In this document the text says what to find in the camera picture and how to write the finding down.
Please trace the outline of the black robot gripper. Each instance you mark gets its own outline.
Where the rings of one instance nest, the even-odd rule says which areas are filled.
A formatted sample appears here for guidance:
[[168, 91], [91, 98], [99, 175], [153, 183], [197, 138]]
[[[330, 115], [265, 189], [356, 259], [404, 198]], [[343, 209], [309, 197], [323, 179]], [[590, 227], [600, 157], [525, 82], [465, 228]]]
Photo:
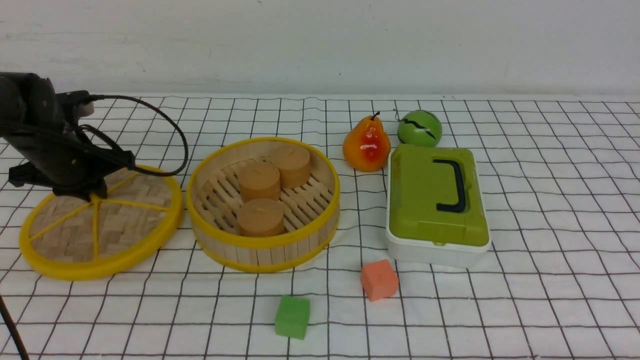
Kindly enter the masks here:
[[84, 134], [7, 121], [7, 143], [26, 159], [8, 171], [14, 187], [46, 187], [55, 196], [85, 202], [107, 198], [108, 150], [91, 144]]

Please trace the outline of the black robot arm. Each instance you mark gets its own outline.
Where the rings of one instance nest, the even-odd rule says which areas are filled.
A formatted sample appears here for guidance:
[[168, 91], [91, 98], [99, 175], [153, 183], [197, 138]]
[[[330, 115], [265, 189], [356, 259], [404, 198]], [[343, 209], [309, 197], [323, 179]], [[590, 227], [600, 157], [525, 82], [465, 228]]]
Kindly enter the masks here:
[[49, 79], [34, 73], [1, 74], [1, 137], [26, 161], [9, 169], [12, 186], [46, 187], [86, 202], [107, 197], [102, 161], [79, 148], [90, 145], [76, 113], [86, 95], [59, 95]]

